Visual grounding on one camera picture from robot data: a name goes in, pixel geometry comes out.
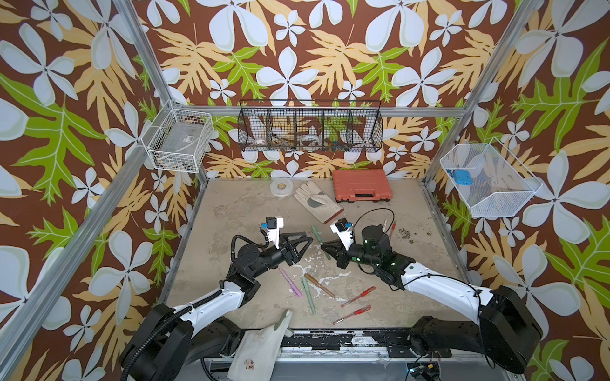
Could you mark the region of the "dark green pen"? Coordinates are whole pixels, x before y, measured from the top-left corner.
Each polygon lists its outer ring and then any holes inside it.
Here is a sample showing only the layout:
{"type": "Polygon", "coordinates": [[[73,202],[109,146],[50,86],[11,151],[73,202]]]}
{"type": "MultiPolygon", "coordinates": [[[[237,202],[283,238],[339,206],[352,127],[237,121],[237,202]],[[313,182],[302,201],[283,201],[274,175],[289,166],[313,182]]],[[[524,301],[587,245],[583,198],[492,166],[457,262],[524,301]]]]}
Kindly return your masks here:
{"type": "MultiPolygon", "coordinates": [[[[323,240],[322,240],[321,234],[319,233],[319,230],[316,228],[315,225],[312,225],[311,229],[312,229],[312,232],[314,233],[316,240],[318,241],[320,247],[322,248],[323,240]]],[[[327,260],[331,259],[330,255],[328,253],[325,252],[325,255],[326,255],[327,260]]]]}

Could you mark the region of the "light green pen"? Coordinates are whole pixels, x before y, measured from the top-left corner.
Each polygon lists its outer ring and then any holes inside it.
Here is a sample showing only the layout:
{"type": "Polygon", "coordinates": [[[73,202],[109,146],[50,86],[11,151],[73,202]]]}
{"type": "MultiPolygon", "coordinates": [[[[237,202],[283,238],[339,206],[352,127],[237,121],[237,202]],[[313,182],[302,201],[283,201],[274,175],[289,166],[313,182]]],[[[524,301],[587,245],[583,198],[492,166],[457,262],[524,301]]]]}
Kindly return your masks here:
{"type": "Polygon", "coordinates": [[[310,311],[313,315],[316,315],[315,302],[311,295],[311,290],[309,287],[308,279],[305,276],[303,276],[301,280],[302,280],[302,284],[303,284],[303,290],[305,291],[305,295],[307,297],[308,304],[310,306],[310,311]]]}

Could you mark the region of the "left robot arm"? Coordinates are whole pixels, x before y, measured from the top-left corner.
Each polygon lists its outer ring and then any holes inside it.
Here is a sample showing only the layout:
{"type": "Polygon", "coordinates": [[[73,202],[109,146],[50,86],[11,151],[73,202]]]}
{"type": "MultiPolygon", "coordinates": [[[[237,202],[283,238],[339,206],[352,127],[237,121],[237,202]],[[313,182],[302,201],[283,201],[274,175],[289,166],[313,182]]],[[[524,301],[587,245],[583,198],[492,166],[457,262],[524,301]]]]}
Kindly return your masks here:
{"type": "Polygon", "coordinates": [[[225,314],[254,298],[257,277],[282,263],[298,263],[314,238],[305,232],[281,233],[278,241],[257,244],[240,234],[230,243],[230,267],[219,287],[183,306],[160,304],[145,318],[120,362],[122,380],[174,380],[192,350],[192,338],[225,314]]]}

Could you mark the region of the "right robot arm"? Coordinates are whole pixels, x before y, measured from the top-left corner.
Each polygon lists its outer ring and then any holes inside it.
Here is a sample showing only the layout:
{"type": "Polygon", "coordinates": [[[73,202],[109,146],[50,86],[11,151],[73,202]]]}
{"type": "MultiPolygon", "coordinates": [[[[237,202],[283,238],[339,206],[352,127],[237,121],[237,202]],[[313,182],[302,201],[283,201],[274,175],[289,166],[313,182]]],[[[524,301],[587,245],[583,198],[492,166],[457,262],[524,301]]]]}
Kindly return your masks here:
{"type": "Polygon", "coordinates": [[[433,271],[394,251],[381,225],[365,227],[360,244],[349,222],[341,220],[331,229],[338,239],[322,243],[321,249],[339,268],[351,263],[370,266],[389,287],[427,296],[465,317],[464,321],[421,317],[410,329],[411,347],[417,354],[458,349],[482,354],[511,373],[525,372],[543,330],[513,289],[491,290],[433,271]]]}

